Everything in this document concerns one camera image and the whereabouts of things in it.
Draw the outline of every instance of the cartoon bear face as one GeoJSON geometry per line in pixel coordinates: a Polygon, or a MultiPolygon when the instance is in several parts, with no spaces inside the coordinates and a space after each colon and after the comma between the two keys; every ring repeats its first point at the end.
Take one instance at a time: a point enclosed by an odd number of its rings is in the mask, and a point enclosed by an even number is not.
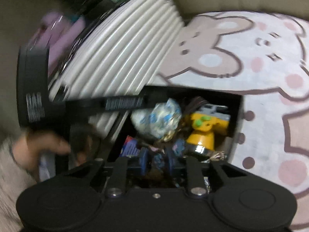
{"type": "Polygon", "coordinates": [[[280,90],[284,97],[306,97],[309,40],[306,43],[304,23],[283,15],[237,14],[194,18],[167,54],[159,74],[173,84],[233,91],[280,90]]]}
{"type": "Polygon", "coordinates": [[[241,71],[241,62],[233,53],[219,48],[221,36],[235,34],[253,27],[253,22],[243,17],[195,17],[180,33],[178,42],[168,53],[160,72],[172,78],[188,70],[216,78],[232,77],[241,71]]]}

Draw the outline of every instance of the green button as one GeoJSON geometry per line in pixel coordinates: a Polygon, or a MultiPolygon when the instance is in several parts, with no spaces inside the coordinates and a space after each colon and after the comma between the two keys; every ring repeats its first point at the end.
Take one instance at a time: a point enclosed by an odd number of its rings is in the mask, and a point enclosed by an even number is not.
{"type": "Polygon", "coordinates": [[[211,117],[210,116],[202,116],[201,120],[202,121],[209,121],[209,120],[211,120],[211,117]]]}
{"type": "Polygon", "coordinates": [[[197,119],[197,120],[194,121],[194,125],[195,125],[196,127],[200,127],[200,126],[202,126],[202,124],[203,124],[203,122],[202,122],[201,120],[199,120],[199,119],[197,119]]]}

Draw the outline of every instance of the cartoon bunny rug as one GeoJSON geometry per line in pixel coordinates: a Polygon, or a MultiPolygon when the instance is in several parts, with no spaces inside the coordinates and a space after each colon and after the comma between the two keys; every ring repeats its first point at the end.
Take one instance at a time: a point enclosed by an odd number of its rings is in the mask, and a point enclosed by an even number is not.
{"type": "Polygon", "coordinates": [[[297,231],[309,231],[307,33],[308,22],[280,14],[201,14],[183,29],[154,81],[244,95],[232,164],[294,193],[297,231]]]}

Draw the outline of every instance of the beige sleeve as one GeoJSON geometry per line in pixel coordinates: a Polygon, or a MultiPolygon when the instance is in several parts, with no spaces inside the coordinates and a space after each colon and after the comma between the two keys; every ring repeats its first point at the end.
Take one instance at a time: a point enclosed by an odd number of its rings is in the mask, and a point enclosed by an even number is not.
{"type": "Polygon", "coordinates": [[[23,190],[36,181],[19,167],[11,156],[12,141],[7,139],[0,148],[0,231],[20,231],[22,223],[15,205],[23,190]]]}

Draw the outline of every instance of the blue toy part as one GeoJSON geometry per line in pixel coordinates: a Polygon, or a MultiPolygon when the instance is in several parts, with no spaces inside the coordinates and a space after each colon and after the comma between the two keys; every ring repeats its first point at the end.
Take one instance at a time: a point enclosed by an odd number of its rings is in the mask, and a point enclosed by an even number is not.
{"type": "Polygon", "coordinates": [[[175,144],[173,145],[172,150],[177,157],[182,157],[182,153],[185,149],[184,144],[185,144],[185,141],[179,138],[178,140],[176,140],[175,144]]]}
{"type": "Polygon", "coordinates": [[[148,149],[143,147],[138,156],[139,156],[138,162],[141,167],[141,175],[146,175],[146,166],[147,166],[147,161],[148,161],[148,149]]]}
{"type": "Polygon", "coordinates": [[[155,164],[155,167],[159,170],[161,170],[162,168],[164,168],[165,166],[165,162],[164,162],[164,159],[163,159],[163,156],[161,153],[157,153],[155,156],[154,156],[154,164],[155,164]]]}
{"type": "Polygon", "coordinates": [[[175,156],[174,152],[172,149],[167,149],[166,150],[166,155],[167,155],[167,169],[168,169],[168,173],[170,175],[172,175],[173,173],[173,167],[176,163],[175,159],[177,159],[177,157],[175,156]]]}

